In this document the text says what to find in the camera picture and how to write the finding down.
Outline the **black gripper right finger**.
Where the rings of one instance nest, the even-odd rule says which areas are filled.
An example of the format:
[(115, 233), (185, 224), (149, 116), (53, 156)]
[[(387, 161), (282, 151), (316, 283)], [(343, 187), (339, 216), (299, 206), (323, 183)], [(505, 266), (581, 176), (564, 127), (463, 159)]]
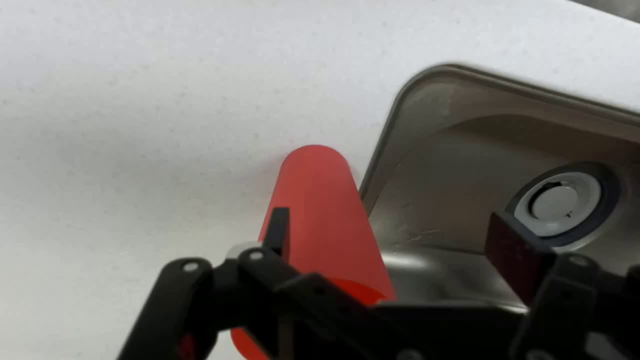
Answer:
[(607, 360), (603, 337), (627, 360), (640, 358), (639, 266), (624, 274), (594, 259), (557, 253), (509, 212), (493, 212), (484, 254), (528, 307), (512, 360)]

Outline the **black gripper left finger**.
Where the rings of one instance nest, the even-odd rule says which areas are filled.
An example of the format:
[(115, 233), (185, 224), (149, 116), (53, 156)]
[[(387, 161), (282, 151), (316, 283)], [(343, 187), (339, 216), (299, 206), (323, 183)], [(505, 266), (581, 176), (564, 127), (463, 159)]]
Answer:
[(372, 313), (286, 265), (289, 230), (290, 210), (277, 208), (267, 241), (238, 259), (169, 262), (116, 360), (207, 360), (224, 330), (244, 330), (267, 360), (372, 360)]

